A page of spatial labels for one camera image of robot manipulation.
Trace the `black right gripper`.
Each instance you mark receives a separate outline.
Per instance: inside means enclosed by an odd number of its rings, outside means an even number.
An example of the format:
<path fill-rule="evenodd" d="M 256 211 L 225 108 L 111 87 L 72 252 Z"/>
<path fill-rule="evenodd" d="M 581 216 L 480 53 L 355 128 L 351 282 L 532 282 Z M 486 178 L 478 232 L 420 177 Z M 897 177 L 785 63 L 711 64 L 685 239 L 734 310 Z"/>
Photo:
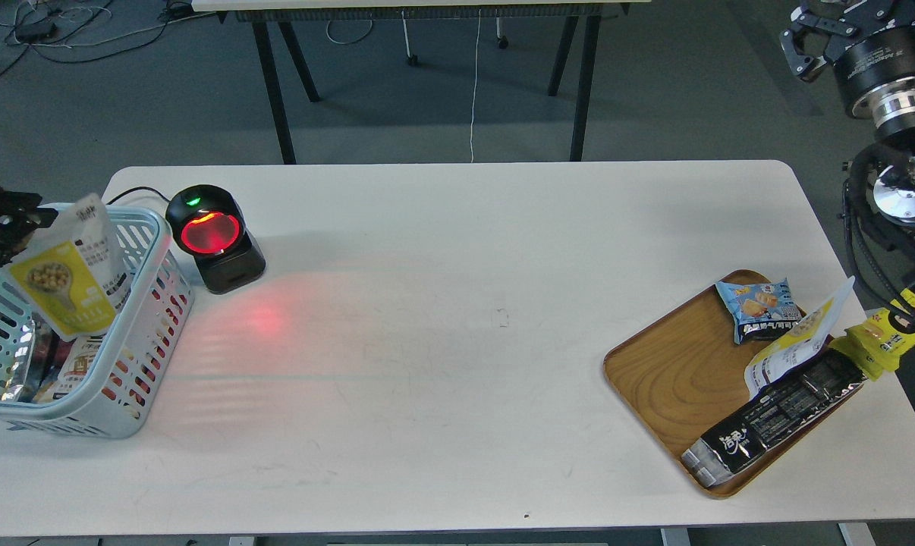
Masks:
<path fill-rule="evenodd" d="M 829 35 L 824 55 L 807 51 L 814 31 Z M 779 42 L 801 82 L 831 65 L 846 114 L 878 141 L 915 141 L 915 1 L 798 1 Z"/>

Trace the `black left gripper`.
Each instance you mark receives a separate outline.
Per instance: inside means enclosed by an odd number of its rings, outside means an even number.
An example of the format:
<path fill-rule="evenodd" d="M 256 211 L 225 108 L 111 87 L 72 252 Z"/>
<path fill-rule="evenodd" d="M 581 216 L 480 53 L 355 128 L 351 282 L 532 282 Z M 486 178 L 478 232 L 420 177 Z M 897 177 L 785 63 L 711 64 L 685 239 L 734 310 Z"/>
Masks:
<path fill-rule="evenodd" d="M 0 187 L 0 268 L 23 251 L 33 232 L 51 227 L 58 210 L 40 207 L 41 196 Z"/>

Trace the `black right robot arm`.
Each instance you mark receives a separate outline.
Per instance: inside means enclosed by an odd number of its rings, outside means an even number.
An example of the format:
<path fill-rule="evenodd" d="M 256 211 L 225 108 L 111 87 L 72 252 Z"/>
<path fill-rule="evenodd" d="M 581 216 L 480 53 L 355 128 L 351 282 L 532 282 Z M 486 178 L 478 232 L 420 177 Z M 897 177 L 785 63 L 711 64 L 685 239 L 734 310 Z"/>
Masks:
<path fill-rule="evenodd" d="M 831 69 L 847 117 L 873 122 L 844 166 L 850 271 L 915 326 L 915 1 L 801 1 L 779 42 L 791 75 Z"/>

